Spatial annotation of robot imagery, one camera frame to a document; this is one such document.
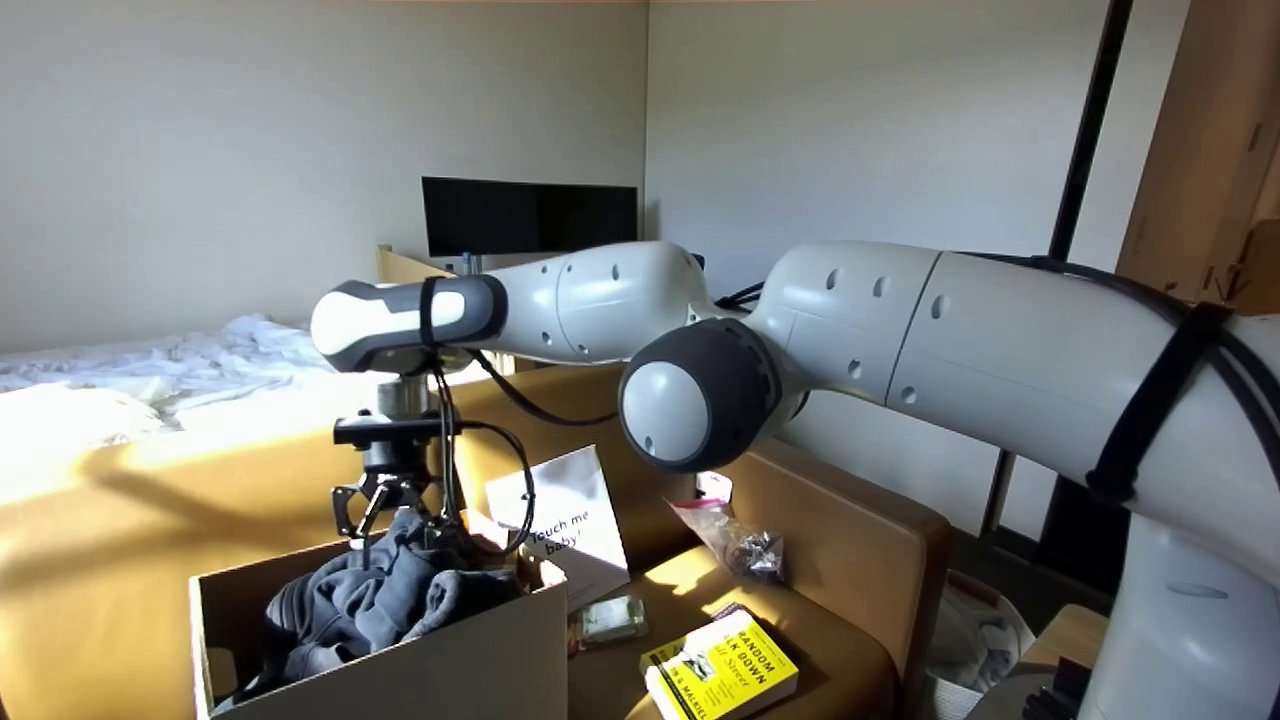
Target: wall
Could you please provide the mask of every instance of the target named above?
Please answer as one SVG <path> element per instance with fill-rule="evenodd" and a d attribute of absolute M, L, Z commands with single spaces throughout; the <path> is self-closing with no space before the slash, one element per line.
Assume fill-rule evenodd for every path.
<path fill-rule="evenodd" d="M 0 0 L 0 353 L 306 321 L 423 158 L 643 150 L 639 0 Z"/>
<path fill-rule="evenodd" d="M 649 227 L 732 293 L 803 240 L 1047 253 L 1103 0 L 654 0 Z M 1139 0 L 1078 259 L 1114 269 L 1183 0 Z M 998 448 L 818 394 L 798 442 L 978 528 Z M 1054 471 L 1012 494 L 1040 530 Z"/>

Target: cardboard box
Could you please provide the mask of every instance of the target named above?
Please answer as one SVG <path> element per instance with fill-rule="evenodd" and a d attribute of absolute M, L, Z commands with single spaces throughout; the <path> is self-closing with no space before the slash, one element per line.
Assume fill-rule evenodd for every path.
<path fill-rule="evenodd" d="M 1280 293 L 1259 285 L 1280 256 L 1259 224 L 1277 217 L 1280 2 L 1193 0 L 1119 276 L 1193 302 L 1280 311 Z"/>
<path fill-rule="evenodd" d="M 611 523 L 603 471 L 592 448 L 531 468 L 538 484 L 553 484 L 572 462 L 572 478 L 598 498 L 575 518 Z M 191 669 L 198 716 L 214 716 L 218 700 L 256 677 L 256 637 L 267 599 L 295 575 L 310 575 L 348 544 L 323 544 L 265 562 L 244 562 L 191 581 Z M 603 562 L 598 549 L 553 544 L 545 589 L 480 615 L 458 619 L 423 641 L 351 661 L 335 671 L 295 679 L 219 711 L 230 720 L 284 716 L 568 716 L 568 615 L 628 585 L 626 557 Z"/>

